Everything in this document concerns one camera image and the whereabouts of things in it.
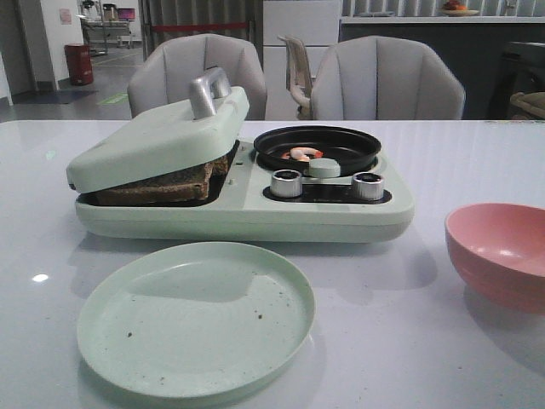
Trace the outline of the grey upholstered chair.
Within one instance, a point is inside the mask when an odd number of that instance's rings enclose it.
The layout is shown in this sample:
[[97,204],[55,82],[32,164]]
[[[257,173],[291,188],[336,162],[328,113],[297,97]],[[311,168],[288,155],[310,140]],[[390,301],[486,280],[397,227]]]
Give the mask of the grey upholstered chair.
[[426,44],[368,36],[327,49],[311,105],[316,120],[458,120],[465,89]]
[[222,68],[232,85],[244,88],[248,120],[266,117],[267,87],[255,46],[219,34],[178,37],[161,43],[129,80],[131,115],[189,97],[190,82],[211,67]]

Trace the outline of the silver control knob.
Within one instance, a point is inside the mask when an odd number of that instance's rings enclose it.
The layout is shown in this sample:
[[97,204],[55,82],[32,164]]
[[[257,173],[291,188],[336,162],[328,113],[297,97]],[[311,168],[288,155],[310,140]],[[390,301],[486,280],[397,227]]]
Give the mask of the silver control knob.
[[278,198],[297,198],[302,195],[301,178],[298,170],[275,170],[271,177],[270,192]]
[[384,178],[371,172],[353,174],[351,180],[352,196],[366,201],[377,201],[384,195]]

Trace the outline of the mint green sandwich maker lid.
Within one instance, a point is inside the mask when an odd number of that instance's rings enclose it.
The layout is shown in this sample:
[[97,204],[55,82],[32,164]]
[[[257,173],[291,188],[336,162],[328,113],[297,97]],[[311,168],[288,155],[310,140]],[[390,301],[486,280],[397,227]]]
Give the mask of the mint green sandwich maker lid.
[[244,89],[213,100],[215,113],[196,119],[192,102],[142,112],[66,168],[69,186],[92,193],[162,176],[229,153],[250,109]]

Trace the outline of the grey upholstered chair right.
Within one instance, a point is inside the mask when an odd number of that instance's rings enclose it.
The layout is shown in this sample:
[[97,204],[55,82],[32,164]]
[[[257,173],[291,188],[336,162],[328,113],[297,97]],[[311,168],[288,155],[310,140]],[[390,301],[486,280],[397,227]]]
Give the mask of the grey upholstered chair right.
[[327,49],[311,105],[316,120],[458,120],[465,89],[426,44],[368,36]]

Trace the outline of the small bread slice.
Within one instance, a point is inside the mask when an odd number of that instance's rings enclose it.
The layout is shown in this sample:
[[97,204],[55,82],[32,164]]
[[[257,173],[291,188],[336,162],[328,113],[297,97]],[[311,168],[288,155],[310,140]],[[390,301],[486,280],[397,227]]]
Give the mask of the small bread slice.
[[224,176],[228,173],[230,164],[227,155],[223,155],[220,158],[217,158],[211,162],[212,164],[212,175],[213,176]]

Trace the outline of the fruit bowl on counter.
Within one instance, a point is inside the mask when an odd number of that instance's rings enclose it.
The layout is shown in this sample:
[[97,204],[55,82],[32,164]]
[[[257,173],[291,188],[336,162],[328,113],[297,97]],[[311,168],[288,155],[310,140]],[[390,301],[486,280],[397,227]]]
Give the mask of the fruit bowl on counter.
[[439,11],[450,17],[467,17],[474,16],[479,13],[477,9],[469,9],[466,5],[458,0],[448,0],[439,9]]

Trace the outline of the grey upholstered chair left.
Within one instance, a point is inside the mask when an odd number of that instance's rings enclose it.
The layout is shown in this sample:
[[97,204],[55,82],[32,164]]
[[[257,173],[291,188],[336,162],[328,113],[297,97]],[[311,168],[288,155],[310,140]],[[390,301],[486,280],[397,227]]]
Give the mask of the grey upholstered chair left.
[[211,67],[222,68],[232,85],[244,88],[248,120],[266,117],[267,87],[255,46],[219,34],[178,37],[161,43],[129,80],[131,115],[189,97],[190,82]]

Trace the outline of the red trash bin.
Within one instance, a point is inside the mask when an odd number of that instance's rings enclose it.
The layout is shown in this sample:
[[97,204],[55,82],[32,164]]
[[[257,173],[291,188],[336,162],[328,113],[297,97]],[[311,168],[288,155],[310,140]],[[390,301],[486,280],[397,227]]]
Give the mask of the red trash bin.
[[71,85],[93,83],[89,46],[83,43],[70,43],[64,47],[64,50]]

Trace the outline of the metal shelf cart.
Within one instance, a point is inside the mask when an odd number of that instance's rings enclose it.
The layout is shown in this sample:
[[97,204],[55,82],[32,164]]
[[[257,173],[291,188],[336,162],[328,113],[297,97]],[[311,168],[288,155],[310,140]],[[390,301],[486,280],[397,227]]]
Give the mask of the metal shelf cart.
[[84,43],[92,57],[107,55],[110,45],[132,49],[135,38],[135,8],[106,1],[78,1]]

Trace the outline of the white refrigerator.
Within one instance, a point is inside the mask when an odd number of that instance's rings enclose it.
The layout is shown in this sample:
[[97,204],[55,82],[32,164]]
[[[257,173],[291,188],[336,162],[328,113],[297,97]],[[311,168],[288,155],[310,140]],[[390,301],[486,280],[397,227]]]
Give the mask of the white refrigerator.
[[313,77],[339,36],[341,1],[265,1],[263,69],[267,120],[309,119]]

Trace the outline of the silver left control knob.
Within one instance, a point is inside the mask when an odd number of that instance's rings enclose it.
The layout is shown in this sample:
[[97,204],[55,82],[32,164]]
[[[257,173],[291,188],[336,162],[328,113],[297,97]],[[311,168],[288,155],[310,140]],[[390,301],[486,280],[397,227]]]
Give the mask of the silver left control knob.
[[278,198],[297,198],[302,195],[301,178],[298,170],[275,170],[271,177],[270,192]]

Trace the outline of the pink plastic bowl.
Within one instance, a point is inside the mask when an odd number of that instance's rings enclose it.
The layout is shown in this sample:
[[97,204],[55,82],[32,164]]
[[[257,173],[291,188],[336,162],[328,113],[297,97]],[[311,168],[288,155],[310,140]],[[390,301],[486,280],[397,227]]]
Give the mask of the pink plastic bowl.
[[503,307],[544,314],[544,209],[464,205],[445,218],[445,240],[473,290]]

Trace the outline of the mint green breakfast maker base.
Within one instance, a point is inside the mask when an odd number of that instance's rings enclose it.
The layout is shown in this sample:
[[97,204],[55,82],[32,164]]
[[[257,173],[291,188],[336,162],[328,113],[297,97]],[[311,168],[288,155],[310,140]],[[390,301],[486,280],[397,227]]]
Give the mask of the mint green breakfast maker base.
[[114,238],[370,243],[397,238],[410,225],[415,200],[384,154],[373,169],[383,176],[385,203],[305,203],[267,198],[271,174],[256,163],[252,143],[242,141],[219,197],[194,207],[75,203],[80,222]]

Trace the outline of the mint green plate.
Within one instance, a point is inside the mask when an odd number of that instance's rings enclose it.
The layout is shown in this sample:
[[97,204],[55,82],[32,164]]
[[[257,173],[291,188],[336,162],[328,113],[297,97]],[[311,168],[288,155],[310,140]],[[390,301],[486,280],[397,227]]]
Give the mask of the mint green plate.
[[138,395],[229,400],[279,375],[306,340],[306,275],[261,247],[203,242],[135,260],[90,294],[77,321],[89,367]]

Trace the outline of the red barrier tape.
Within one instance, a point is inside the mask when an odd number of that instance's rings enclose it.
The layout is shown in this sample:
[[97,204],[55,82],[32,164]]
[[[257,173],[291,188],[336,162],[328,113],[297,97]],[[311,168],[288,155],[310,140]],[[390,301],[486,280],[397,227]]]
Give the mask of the red barrier tape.
[[240,30],[250,27],[250,23],[246,21],[242,22],[229,22],[229,23],[212,23],[212,24],[200,24],[200,25],[162,25],[162,26],[150,26],[152,32],[214,32],[214,31],[226,31],[226,30]]

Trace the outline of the beige office chair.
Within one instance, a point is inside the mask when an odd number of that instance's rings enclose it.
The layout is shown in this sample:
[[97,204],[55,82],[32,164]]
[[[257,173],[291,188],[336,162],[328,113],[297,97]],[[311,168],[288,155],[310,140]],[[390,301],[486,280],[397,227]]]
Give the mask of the beige office chair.
[[297,37],[278,36],[286,48],[286,89],[297,103],[297,118],[312,119],[313,77],[304,43]]

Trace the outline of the large bread slice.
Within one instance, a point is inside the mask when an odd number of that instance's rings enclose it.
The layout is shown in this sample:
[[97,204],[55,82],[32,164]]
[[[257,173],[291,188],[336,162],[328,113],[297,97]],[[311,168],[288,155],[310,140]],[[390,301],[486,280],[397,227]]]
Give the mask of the large bread slice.
[[100,205],[148,205],[208,198],[212,162],[95,192]]

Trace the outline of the orange cooked shrimp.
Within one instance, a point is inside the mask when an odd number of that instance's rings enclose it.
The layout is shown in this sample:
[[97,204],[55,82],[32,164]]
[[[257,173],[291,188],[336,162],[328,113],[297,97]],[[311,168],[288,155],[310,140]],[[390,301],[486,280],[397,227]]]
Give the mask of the orange cooked shrimp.
[[309,162],[313,158],[322,158],[324,153],[313,147],[293,147],[281,155],[281,159],[293,159],[301,162]]

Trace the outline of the black round frying pan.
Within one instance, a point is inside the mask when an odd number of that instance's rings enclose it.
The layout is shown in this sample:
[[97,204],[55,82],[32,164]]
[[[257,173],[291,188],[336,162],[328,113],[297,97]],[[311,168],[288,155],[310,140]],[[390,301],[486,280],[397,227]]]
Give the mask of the black round frying pan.
[[370,134],[326,125],[299,125],[269,130],[254,140],[257,162],[268,170],[291,169],[306,174],[308,163],[284,158],[294,147],[311,147],[334,159],[342,176],[369,170],[382,149],[381,143]]

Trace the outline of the silver right control knob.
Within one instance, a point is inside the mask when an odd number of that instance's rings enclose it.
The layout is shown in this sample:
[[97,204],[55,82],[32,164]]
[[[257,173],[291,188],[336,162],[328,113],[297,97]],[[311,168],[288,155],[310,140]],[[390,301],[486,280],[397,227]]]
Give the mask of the silver right control knob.
[[384,178],[371,172],[353,174],[351,180],[352,196],[366,201],[377,201],[384,195]]

